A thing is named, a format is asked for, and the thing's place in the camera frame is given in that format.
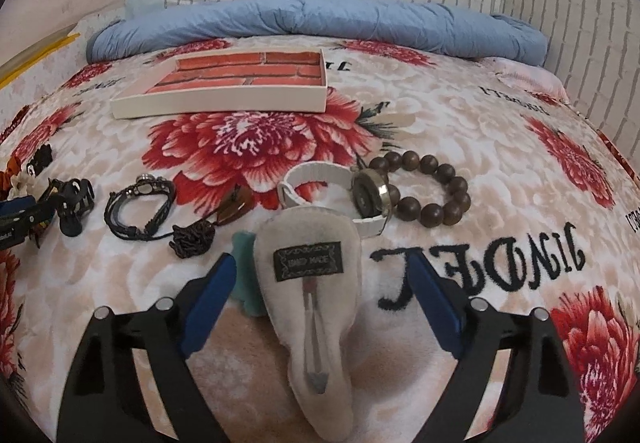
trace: silver screw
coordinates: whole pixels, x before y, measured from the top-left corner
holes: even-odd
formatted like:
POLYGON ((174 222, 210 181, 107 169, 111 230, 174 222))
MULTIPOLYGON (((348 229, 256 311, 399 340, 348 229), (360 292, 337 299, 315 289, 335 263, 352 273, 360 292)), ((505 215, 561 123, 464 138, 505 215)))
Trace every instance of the silver screw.
POLYGON ((489 308, 489 303, 482 297, 474 297, 471 299, 471 307, 476 311, 486 311, 489 308))
POLYGON ((538 320, 542 320, 542 322, 544 322, 545 320, 549 319, 549 312, 544 308, 535 308, 533 310, 533 316, 538 320))
POLYGON ((156 309, 160 311, 169 311, 174 306, 174 299, 171 297, 162 297, 156 302, 156 309))
POLYGON ((94 317, 98 320, 103 320, 109 316, 111 309, 108 306, 100 306, 100 308, 94 311, 94 317))

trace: bedspread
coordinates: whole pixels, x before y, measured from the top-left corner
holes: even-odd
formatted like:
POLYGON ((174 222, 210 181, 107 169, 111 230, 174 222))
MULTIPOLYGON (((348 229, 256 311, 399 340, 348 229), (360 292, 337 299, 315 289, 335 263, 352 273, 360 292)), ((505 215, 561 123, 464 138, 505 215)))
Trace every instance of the bedspread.
MULTIPOLYGON (((469 182, 472 206, 453 227, 392 219, 382 235, 363 240, 362 301, 345 341, 356 425, 348 441, 411 441, 455 366, 406 289, 411 248, 497 309, 550 311, 578 379, 589 441, 636 383, 640 191, 568 105, 509 88, 480 64, 362 40, 209 40, 89 65, 34 104, 0 153, 26 160, 44 142, 54 161, 38 177, 40 191, 47 178, 89 178, 96 194, 79 237, 63 236, 55 223, 40 249, 27 242, 0 253, 0 372, 50 437, 66 373, 96 307, 146 309, 206 273, 231 251, 234 232, 255 230, 277 213, 276 184, 296 163, 351 165, 389 149, 453 165, 469 182), (111 97, 172 54, 285 45, 324 49, 325 113, 110 115, 111 97), (104 224, 109 192, 143 172, 177 186, 165 229, 192 222, 235 184, 249 185, 257 206, 220 227, 205 255, 180 260, 165 241, 121 241, 104 224)), ((444 202, 442 187, 423 174, 398 171, 390 182, 422 204, 444 202)), ((303 193, 321 204, 346 196, 332 186, 303 193)), ((156 204, 129 204, 124 220, 144 224, 156 204)), ((498 357, 473 433, 487 426, 506 362, 498 357)), ((141 357, 139 364, 156 426, 171 433, 148 362, 141 357)), ((287 354, 267 318, 246 317, 230 300, 188 365, 231 441, 318 441, 287 384, 287 354)))

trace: red brick pattern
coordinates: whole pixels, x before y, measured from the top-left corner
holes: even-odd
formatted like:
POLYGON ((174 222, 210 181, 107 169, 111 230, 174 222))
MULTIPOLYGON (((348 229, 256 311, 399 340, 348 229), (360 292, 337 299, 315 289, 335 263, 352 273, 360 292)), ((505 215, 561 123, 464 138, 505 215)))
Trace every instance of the red brick pattern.
POLYGON ((223 86, 319 86, 320 54, 251 52, 198 56, 178 61, 147 93, 223 86))

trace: black label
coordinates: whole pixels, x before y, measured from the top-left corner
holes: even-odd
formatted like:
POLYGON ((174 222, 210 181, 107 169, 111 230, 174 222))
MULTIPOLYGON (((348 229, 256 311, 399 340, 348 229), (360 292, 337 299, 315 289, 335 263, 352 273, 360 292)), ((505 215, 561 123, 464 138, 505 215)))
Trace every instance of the black label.
POLYGON ((343 273, 340 243, 289 246, 273 252, 276 280, 343 273))

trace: box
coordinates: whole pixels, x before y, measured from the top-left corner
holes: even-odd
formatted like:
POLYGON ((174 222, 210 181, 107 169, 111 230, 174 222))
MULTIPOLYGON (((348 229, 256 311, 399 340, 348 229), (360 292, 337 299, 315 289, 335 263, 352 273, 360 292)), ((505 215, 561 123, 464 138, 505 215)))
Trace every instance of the box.
POLYGON ((111 99, 114 118, 220 111, 323 113, 319 48, 229 48, 168 58, 111 99))

